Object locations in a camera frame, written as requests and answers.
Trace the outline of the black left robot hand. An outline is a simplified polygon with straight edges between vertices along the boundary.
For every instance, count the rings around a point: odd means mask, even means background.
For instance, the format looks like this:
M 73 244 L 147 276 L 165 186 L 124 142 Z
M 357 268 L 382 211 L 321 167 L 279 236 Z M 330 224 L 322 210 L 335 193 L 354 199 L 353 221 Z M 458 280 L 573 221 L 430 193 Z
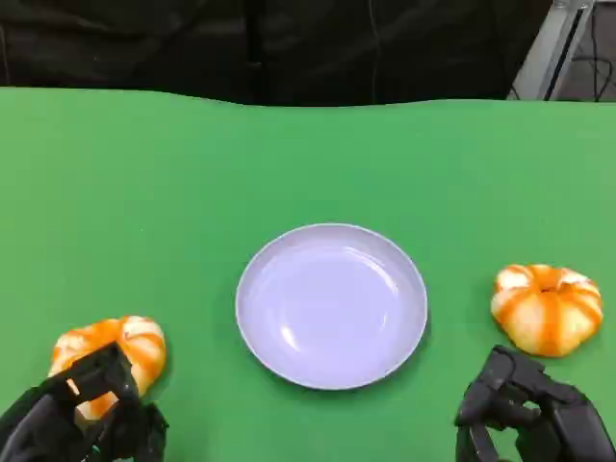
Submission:
M 3 461 L 163 461 L 168 423 L 110 343 L 28 389 L 1 416 Z

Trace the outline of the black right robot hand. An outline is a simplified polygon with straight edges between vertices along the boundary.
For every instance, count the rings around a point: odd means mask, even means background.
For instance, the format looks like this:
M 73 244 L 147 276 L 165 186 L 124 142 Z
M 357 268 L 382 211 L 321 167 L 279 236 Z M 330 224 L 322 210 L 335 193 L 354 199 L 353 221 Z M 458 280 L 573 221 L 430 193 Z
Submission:
M 615 447 L 593 402 L 535 359 L 494 346 L 458 408 L 455 459 L 500 461 L 490 428 L 517 431 L 524 461 L 613 461 Z

